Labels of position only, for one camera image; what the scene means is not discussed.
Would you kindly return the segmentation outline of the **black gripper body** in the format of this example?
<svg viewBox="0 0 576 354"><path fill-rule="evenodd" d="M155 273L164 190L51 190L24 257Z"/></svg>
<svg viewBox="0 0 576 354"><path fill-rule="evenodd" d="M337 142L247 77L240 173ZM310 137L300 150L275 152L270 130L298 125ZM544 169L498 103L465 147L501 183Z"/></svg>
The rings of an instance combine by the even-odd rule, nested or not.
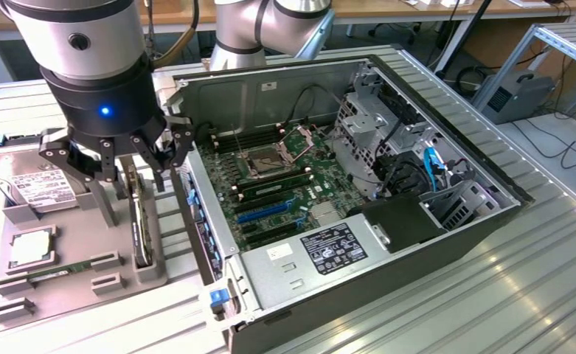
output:
<svg viewBox="0 0 576 354"><path fill-rule="evenodd" d="M148 145L155 143L166 120L146 55L126 71L104 79L69 79L45 68L40 73L65 116L72 141L87 148L99 147L103 139L116 148L130 148L132 136Z"/></svg>

